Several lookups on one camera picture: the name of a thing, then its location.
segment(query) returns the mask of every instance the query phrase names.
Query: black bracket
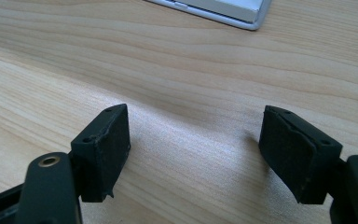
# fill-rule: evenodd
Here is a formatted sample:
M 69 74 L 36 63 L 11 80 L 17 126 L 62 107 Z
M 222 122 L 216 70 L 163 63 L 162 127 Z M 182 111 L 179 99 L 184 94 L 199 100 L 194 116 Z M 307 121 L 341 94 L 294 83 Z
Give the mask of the black bracket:
M 329 193 L 332 223 L 358 223 L 358 156 L 343 161 L 338 141 L 293 112 L 270 105 L 259 148 L 299 203 L 322 204 Z
M 0 193 L 0 223 L 82 223 L 79 196 L 93 203 L 113 197 L 131 148 L 127 106 L 106 108 L 71 147 L 33 160 L 25 182 Z

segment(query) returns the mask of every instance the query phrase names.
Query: wood grain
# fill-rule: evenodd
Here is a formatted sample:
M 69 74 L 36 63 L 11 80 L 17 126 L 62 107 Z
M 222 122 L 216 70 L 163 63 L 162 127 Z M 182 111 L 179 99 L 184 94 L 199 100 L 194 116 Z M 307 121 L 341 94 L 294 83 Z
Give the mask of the wood grain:
M 358 154 L 358 1 L 277 0 L 248 32 L 141 0 L 0 0 L 0 192 L 129 106 L 115 199 L 85 223 L 329 223 L 296 203 L 257 141 L 265 105 Z

